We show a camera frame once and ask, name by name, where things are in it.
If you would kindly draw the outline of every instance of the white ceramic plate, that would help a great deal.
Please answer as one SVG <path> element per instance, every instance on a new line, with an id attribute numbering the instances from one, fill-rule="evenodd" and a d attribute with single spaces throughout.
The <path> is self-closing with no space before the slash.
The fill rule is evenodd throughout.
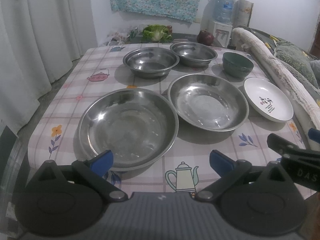
<path id="1" fill-rule="evenodd" d="M 274 122 L 286 122 L 293 117 L 293 108 L 287 96 L 275 85 L 260 78 L 244 81 L 245 97 L 262 116 Z"/>

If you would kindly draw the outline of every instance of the stainless steel plate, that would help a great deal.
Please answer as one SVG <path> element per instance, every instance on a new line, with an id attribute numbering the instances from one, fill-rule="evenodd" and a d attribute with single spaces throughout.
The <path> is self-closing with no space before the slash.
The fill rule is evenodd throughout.
<path id="1" fill-rule="evenodd" d="M 163 96 L 147 89 L 120 89 L 104 95 L 84 112 L 78 142 L 88 159 L 106 149 L 114 171 L 148 166 L 172 146 L 178 116 Z"/>
<path id="2" fill-rule="evenodd" d="M 249 106 L 241 91 L 223 78 L 189 74 L 172 81 L 168 98 L 178 115 L 209 131 L 231 131 L 248 118 Z"/>
<path id="3" fill-rule="evenodd" d="M 189 41 L 174 43 L 170 46 L 170 50 L 179 56 L 182 64 L 190 67 L 207 66 L 218 56 L 208 46 Z"/>
<path id="4" fill-rule="evenodd" d="M 150 47 L 129 52 L 123 64 L 142 78 L 158 78 L 167 75 L 179 63 L 179 57 L 168 49 Z"/>

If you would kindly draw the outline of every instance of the blue leaf print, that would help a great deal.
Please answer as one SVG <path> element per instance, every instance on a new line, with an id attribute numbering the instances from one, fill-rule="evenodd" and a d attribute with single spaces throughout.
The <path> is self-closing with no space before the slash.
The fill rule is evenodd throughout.
<path id="1" fill-rule="evenodd" d="M 114 178 L 115 178 L 115 184 L 116 184 L 116 182 L 118 182 L 119 184 L 121 184 L 121 179 L 120 179 L 120 177 L 119 177 L 117 174 L 115 174 L 115 173 L 113 173 L 113 176 L 114 176 Z"/>
<path id="2" fill-rule="evenodd" d="M 114 174 L 113 172 L 111 173 L 111 184 L 114 185 L 116 182 L 115 182 L 115 177 L 114 177 Z"/>
<path id="3" fill-rule="evenodd" d="M 121 50 L 123 50 L 125 47 L 113 47 L 111 50 L 110 50 L 110 52 L 115 52 L 115 51 L 121 51 Z"/>
<path id="4" fill-rule="evenodd" d="M 103 176 L 103 178 L 104 178 L 105 180 L 107 180 L 108 177 L 109 177 L 109 172 L 107 171 L 107 173 Z"/>
<path id="5" fill-rule="evenodd" d="M 246 142 L 248 141 L 247 138 L 246 138 L 246 136 L 245 136 L 243 133 L 242 133 L 242 137 L 244 138 L 243 141 L 246 141 Z"/>
<path id="6" fill-rule="evenodd" d="M 253 143 L 252 138 L 250 137 L 250 135 L 248 135 L 249 141 Z"/>
<path id="7" fill-rule="evenodd" d="M 240 138 L 242 141 L 245 141 L 245 142 L 246 142 L 246 140 L 245 140 L 241 135 L 239 135 L 239 138 Z"/>

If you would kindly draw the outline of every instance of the water bottle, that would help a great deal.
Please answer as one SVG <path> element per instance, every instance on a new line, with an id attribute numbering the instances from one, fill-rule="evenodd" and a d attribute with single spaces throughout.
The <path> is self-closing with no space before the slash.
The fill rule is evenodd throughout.
<path id="1" fill-rule="evenodd" d="M 213 19 L 224 24 L 231 23 L 233 0 L 214 0 Z"/>

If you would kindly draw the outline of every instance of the green cushion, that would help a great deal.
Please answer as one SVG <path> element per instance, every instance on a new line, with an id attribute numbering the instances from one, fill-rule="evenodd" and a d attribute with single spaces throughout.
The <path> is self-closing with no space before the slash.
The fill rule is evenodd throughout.
<path id="1" fill-rule="evenodd" d="M 288 41 L 279 41 L 275 52 L 277 58 L 288 63 L 303 75 L 311 84 L 316 88 L 319 88 L 308 57 L 306 57 L 297 46 Z"/>

